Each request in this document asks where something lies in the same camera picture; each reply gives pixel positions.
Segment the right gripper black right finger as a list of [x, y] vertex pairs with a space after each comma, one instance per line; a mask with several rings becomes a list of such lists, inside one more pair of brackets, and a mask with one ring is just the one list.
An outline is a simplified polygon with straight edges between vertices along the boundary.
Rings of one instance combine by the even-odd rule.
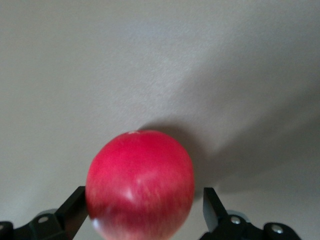
[[260, 229], [245, 214], [226, 210], [212, 187], [203, 189], [202, 211], [208, 232], [199, 240], [300, 240], [288, 225], [267, 222]]

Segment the red apple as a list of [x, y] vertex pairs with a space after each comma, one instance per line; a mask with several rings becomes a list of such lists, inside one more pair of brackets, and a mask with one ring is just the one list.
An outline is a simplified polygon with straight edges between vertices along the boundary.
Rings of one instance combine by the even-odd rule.
[[130, 131], [90, 164], [85, 200], [104, 240], [170, 240], [188, 217], [195, 179], [191, 158], [171, 136]]

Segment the brown table cover cloth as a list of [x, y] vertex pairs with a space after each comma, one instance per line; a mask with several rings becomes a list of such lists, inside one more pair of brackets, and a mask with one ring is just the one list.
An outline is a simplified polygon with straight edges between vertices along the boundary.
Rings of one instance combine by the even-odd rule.
[[59, 207], [140, 129], [193, 160], [172, 240], [207, 231], [204, 187], [320, 240], [320, 0], [0, 0], [0, 221]]

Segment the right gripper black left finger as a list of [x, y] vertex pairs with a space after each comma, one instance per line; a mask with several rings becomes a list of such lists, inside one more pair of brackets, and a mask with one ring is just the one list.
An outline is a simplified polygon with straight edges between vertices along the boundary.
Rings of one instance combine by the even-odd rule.
[[87, 216], [85, 187], [79, 186], [58, 209], [42, 211], [21, 227], [0, 221], [0, 240], [73, 240]]

